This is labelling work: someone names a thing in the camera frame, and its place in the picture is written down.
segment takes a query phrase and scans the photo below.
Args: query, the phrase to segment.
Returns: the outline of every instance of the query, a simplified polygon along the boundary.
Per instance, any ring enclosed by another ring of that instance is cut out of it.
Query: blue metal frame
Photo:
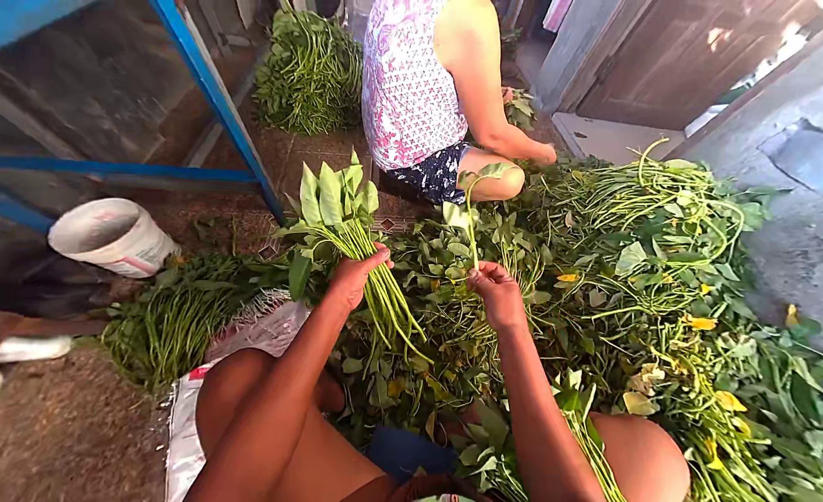
[[[197,169],[171,165],[115,164],[93,161],[68,161],[36,157],[0,157],[0,168],[29,171],[73,172],[75,174],[135,174],[166,178],[193,179],[197,181],[237,181],[257,184],[259,181],[249,172],[221,169]]]
[[[93,0],[0,0],[0,47],[92,2]]]
[[[25,225],[42,234],[47,234],[54,223],[52,218],[27,207],[0,192],[0,216],[15,223]]]
[[[93,0],[0,0],[0,47],[23,37],[38,28],[64,16],[79,7],[92,3]],[[70,161],[60,159],[0,157],[0,168],[14,168],[35,171],[74,172],[80,174],[131,174],[139,176],[162,176],[170,178],[237,181],[259,183],[263,198],[269,210],[279,224],[284,220],[281,203],[266,177],[260,156],[257,154],[250,136],[244,128],[232,103],[228,91],[218,76],[206,48],[199,45],[200,35],[189,28],[185,21],[188,12],[184,6],[178,7],[176,0],[149,0],[160,20],[170,32],[176,47],[182,54],[185,64],[194,76],[198,86],[210,102],[216,117],[235,144],[238,153],[252,171],[222,171],[208,169],[191,169],[164,165],[108,164],[88,161]],[[0,215],[23,223],[30,228],[47,231],[52,224],[45,215],[30,209],[0,193]]]
[[[207,97],[207,100],[216,112],[219,122],[222,123],[223,128],[225,128],[228,136],[235,144],[238,153],[260,181],[262,197],[266,200],[269,210],[275,215],[278,224],[284,225],[286,221],[284,220],[281,203],[278,201],[275,192],[269,184],[269,179],[266,177],[266,173],[262,168],[260,156],[256,153],[253,143],[250,142],[250,136],[247,134],[247,130],[244,129],[244,125],[237,115],[235,105],[232,103],[231,98],[228,97],[228,93],[225,91],[221,81],[217,78],[216,68],[211,68],[212,62],[204,58],[204,54],[192,36],[191,30],[186,25],[179,7],[176,6],[175,0],[149,1],[154,7],[154,10],[157,11],[164,26],[170,31],[173,40],[176,42],[176,46],[182,53],[185,63],[188,65],[198,86],[203,90],[205,97]]]

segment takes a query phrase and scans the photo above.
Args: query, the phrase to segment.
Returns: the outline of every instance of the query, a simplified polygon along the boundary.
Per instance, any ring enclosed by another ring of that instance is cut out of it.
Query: pink patterned top
[[[413,166],[467,133],[451,74],[436,59],[447,0],[375,0],[365,33],[361,110],[381,169]]]

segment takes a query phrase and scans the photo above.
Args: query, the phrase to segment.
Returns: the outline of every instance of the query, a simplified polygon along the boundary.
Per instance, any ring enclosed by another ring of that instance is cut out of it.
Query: woman
[[[343,408],[340,386],[322,371],[325,361],[361,302],[368,273],[392,266],[389,250],[377,246],[367,260],[338,266],[328,293],[280,359],[245,348],[204,377],[197,432],[207,463],[186,501],[492,500],[446,474],[416,476],[399,487],[322,418],[322,411]],[[517,282],[500,265],[480,262],[467,286],[483,298],[498,333],[517,468],[530,499],[602,502],[599,482],[554,402]],[[591,417],[628,502],[684,500],[687,462],[662,428],[636,416]]]
[[[557,152],[507,123],[498,16],[488,0],[375,0],[365,34],[362,118],[374,161],[434,203],[464,201],[459,173]],[[464,141],[467,128],[478,144]],[[512,198],[514,165],[476,184],[475,201]]]

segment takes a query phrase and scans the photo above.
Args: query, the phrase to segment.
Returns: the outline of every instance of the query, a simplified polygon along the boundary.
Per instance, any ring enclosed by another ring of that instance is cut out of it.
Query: dark floral shorts
[[[464,190],[458,188],[458,166],[471,147],[470,143],[460,141],[411,167],[384,172],[415,188],[434,204],[443,201],[461,204],[464,202]]]

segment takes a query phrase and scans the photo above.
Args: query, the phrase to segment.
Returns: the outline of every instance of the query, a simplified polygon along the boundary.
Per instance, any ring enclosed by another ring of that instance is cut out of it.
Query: plastic bucket
[[[140,205],[103,198],[62,215],[49,230],[49,245],[65,257],[120,275],[151,277],[179,247]]]

